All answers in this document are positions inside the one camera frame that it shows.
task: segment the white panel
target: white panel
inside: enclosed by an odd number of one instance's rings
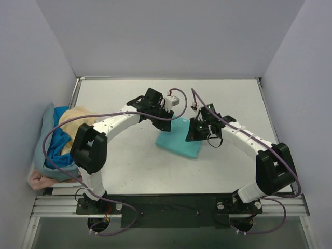
[[[0,241],[20,248],[35,199],[26,178],[51,102],[68,104],[75,83],[34,0],[0,2]]]
[[[172,87],[181,88],[188,94],[189,104],[194,87],[222,116],[231,115],[250,131],[275,142],[255,80],[84,80],[76,105],[97,113],[118,112],[148,87],[163,94]],[[183,97],[173,94],[181,98],[181,104],[174,107],[178,114],[184,107]],[[194,115],[188,108],[184,117]],[[193,160],[156,147],[159,133],[150,121],[144,121],[109,142],[102,170],[109,193],[228,193],[255,179],[255,161],[232,144],[224,142],[215,149],[204,141],[198,159]]]
[[[331,248],[332,1],[307,0],[263,77],[278,137],[293,154],[320,248]]]
[[[304,0],[37,0],[78,76],[262,76]]]

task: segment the screw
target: screw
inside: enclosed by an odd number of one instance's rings
[[[257,207],[258,209],[261,209],[261,204],[260,204],[260,202],[256,201],[256,202],[255,202],[255,207]]]
[[[115,205],[116,210],[121,210],[122,207],[123,207],[122,204],[119,204],[119,203],[117,203],[117,204]]]
[[[217,208],[218,208],[218,209],[221,210],[221,209],[224,209],[224,207],[225,207],[225,206],[223,205],[222,202],[218,202],[218,203],[217,203]]]

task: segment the towel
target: towel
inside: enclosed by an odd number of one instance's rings
[[[171,132],[161,132],[156,146],[188,158],[197,158],[201,150],[201,141],[186,142],[189,120],[178,118],[171,122]]]
[[[65,181],[70,179],[69,176],[66,174],[60,172],[57,169],[50,169],[45,166],[45,156],[43,154],[43,140],[46,136],[46,134],[54,127],[54,104],[50,103],[49,106],[46,108],[46,111],[43,115],[43,125],[41,127],[40,132],[40,138],[38,140],[38,143],[35,148],[35,165],[37,171],[48,177],[53,178],[59,181]],[[53,134],[51,134],[48,139],[46,140],[45,147],[46,151],[48,151],[48,148],[50,147],[51,140],[52,140]],[[74,175],[75,177],[78,177],[78,168],[77,165],[72,163],[71,165],[68,165],[66,167],[61,168],[64,171],[67,171]]]
[[[43,188],[51,187],[54,183],[74,183],[74,179],[69,179],[65,181],[58,181],[55,179],[48,178],[40,174],[37,170],[34,170],[29,178],[29,185],[33,190],[40,190]]]
[[[75,106],[74,108],[72,108],[70,110],[66,110],[64,112],[64,114],[61,116],[61,118],[59,120],[59,123],[62,123],[64,121],[67,121],[69,119],[76,118],[76,117],[79,117],[79,116],[92,115],[92,114],[94,114],[94,113],[88,111],[83,106]],[[78,127],[81,124],[87,123],[88,125],[93,125],[96,122],[97,122],[97,118],[93,117],[93,118],[78,119],[78,120],[75,120],[73,122],[69,122],[69,123],[63,125],[62,130],[69,135],[71,140],[64,146],[64,148],[62,149],[61,154],[65,155],[65,154],[71,152]]]
[[[54,127],[59,124],[60,117],[68,109],[68,106],[54,108]],[[51,144],[47,150],[47,156],[52,160],[52,162],[61,168],[71,165],[74,161],[69,153],[61,154],[62,149],[70,140],[71,138],[67,133],[65,133],[61,128],[57,128],[53,132]],[[45,161],[45,165],[50,169],[55,169],[49,161]]]

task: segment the gray cloth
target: gray cloth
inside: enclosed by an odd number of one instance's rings
[[[45,156],[43,154],[43,140],[44,140],[46,134],[53,127],[54,127],[54,104],[51,103],[47,107],[47,109],[43,115],[43,125],[41,128],[40,138],[39,138],[39,141],[35,148],[36,169],[40,174],[42,174],[48,178],[56,179],[58,181],[65,181],[65,180],[68,180],[71,178],[69,176],[67,176],[66,174],[60,172],[57,169],[53,170],[53,169],[50,169],[45,166]],[[51,140],[52,140],[52,134],[46,140],[46,144],[45,144],[46,151],[50,147]],[[61,169],[65,170],[66,172],[72,174],[75,177],[78,177],[78,168],[77,168],[77,165],[75,165],[74,163],[72,165],[62,167]]]

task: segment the blue cloth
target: blue cloth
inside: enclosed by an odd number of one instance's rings
[[[59,120],[63,113],[68,110],[68,106],[61,106],[54,108],[54,126],[59,124]],[[73,158],[70,156],[70,153],[61,155],[63,147],[71,140],[70,136],[65,133],[61,128],[57,128],[53,132],[52,140],[50,147],[47,151],[47,156],[59,167],[65,167],[73,163]],[[55,169],[53,165],[45,160],[46,167],[50,169]]]
[[[40,138],[35,148],[35,165],[37,171],[52,179],[56,179],[58,181],[65,181],[71,179],[66,174],[60,172],[57,169],[50,169],[45,166],[45,156],[43,154],[43,140],[46,134],[54,127],[54,104],[50,103],[49,106],[46,108],[46,111],[43,115],[43,125],[41,127]],[[53,134],[51,134],[45,143],[46,151],[50,147],[51,140],[53,138]],[[62,167],[62,169],[75,177],[78,177],[78,167],[74,163],[68,165],[66,167]]]
[[[171,123],[171,132],[161,132],[156,140],[156,146],[188,158],[197,158],[202,142],[186,142],[189,130],[189,120],[178,118]]]

